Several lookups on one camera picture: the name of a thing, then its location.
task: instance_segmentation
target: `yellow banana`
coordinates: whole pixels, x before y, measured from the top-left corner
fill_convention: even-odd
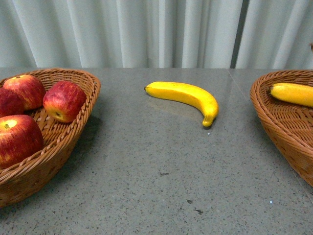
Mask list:
[[[156,98],[178,101],[197,108],[204,115],[204,127],[211,126],[219,112],[214,96],[191,84],[157,81],[147,85],[145,91]]]
[[[275,83],[269,93],[282,101],[313,107],[313,87],[294,83]]]

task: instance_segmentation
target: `curtain fold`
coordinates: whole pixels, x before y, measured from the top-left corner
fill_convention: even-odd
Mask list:
[[[2,0],[0,66],[312,69],[312,29],[311,0]]]

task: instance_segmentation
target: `table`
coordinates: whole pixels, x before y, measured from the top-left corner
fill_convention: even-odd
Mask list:
[[[1,68],[0,79],[36,68]],[[0,209],[0,234],[312,234],[313,188],[264,132],[249,98],[270,70],[84,69],[101,93],[58,174]],[[156,80],[217,99],[211,128],[186,104],[150,97]]]

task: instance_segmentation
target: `red apple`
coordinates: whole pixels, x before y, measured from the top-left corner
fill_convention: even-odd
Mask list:
[[[77,84],[59,81],[45,94],[43,106],[47,113],[60,122],[72,122],[86,101],[86,94]]]
[[[15,92],[22,99],[24,110],[36,109],[43,105],[45,87],[41,80],[30,74],[6,80],[3,88]]]
[[[0,88],[0,118],[9,115],[23,114],[24,104],[13,91]]]
[[[28,115],[0,118],[0,168],[20,163],[44,147],[41,130]]]

